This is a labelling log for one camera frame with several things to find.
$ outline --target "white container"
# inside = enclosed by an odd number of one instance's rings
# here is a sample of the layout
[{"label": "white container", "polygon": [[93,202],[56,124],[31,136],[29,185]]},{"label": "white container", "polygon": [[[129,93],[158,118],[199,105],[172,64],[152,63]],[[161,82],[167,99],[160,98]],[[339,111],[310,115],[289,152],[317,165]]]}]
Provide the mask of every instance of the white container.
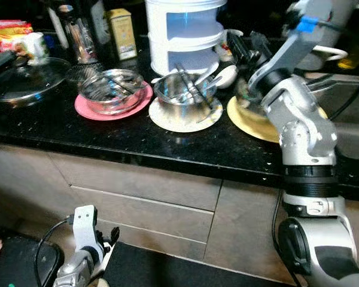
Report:
[{"label": "white container", "polygon": [[211,47],[223,36],[223,27],[215,18],[217,8],[226,2],[145,0],[152,68],[167,75],[180,62],[189,72],[202,73],[218,62]]},{"label": "white container", "polygon": [[189,73],[201,74],[213,63],[219,62],[218,54],[212,47],[197,51],[170,51],[151,38],[149,42],[151,67],[161,76],[176,72],[176,63],[181,63]]}]

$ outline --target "small box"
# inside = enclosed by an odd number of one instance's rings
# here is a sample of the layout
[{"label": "small box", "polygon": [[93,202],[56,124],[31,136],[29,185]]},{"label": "small box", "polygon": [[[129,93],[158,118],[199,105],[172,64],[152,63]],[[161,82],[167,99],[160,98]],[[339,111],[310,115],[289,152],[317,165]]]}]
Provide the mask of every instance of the small box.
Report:
[{"label": "small box", "polygon": [[137,56],[134,40],[131,13],[125,9],[114,9],[108,12],[115,46],[120,60]]}]

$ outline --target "metal bowl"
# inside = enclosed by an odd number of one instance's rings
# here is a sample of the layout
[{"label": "metal bowl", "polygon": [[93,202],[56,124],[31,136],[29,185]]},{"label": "metal bowl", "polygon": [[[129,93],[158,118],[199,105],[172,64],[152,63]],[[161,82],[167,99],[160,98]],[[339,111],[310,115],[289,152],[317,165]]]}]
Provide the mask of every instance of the metal bowl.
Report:
[{"label": "metal bowl", "polygon": [[[195,82],[199,74],[189,74],[189,77]],[[209,102],[212,102],[217,91],[216,87],[205,90],[212,80],[213,78],[208,77],[197,85],[198,90]],[[165,117],[174,118],[178,123],[185,125],[199,123],[211,113],[209,103],[203,97],[193,97],[179,73],[167,75],[156,82],[154,93],[159,99],[162,110],[165,111]]]},{"label": "metal bowl", "polygon": [[98,72],[85,80],[80,94],[88,107],[99,114],[115,115],[135,108],[145,97],[142,76],[131,70],[112,69]]}]

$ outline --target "pink plate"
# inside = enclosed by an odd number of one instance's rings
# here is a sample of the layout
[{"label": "pink plate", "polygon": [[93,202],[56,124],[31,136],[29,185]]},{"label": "pink plate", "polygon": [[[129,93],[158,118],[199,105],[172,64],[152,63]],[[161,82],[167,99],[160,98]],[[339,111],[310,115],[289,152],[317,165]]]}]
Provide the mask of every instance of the pink plate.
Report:
[{"label": "pink plate", "polygon": [[143,108],[146,107],[146,105],[150,102],[150,99],[153,95],[152,88],[148,85],[148,83],[144,82],[147,86],[146,89],[146,95],[145,98],[141,100],[141,102],[136,106],[134,109],[131,109],[129,112],[124,112],[119,115],[102,115],[98,114],[97,112],[93,112],[88,105],[86,104],[87,100],[82,97],[82,95],[78,95],[76,98],[76,101],[74,102],[74,108],[76,111],[82,115],[85,118],[88,118],[90,120],[95,121],[114,121],[114,120],[120,120],[122,118],[126,118],[130,115],[134,115],[135,113],[139,112]]}]

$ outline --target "black mat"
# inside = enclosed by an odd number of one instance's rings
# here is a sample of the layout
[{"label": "black mat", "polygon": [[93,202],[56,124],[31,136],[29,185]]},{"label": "black mat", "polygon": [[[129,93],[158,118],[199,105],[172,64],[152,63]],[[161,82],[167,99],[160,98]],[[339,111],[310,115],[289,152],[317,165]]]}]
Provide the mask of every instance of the black mat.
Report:
[{"label": "black mat", "polygon": [[[33,260],[38,240],[13,230],[0,228],[0,287],[36,287]],[[43,287],[51,287],[63,264],[61,249],[45,242],[38,257],[38,271]]]},{"label": "black mat", "polygon": [[290,287],[118,242],[104,279],[110,287]]}]

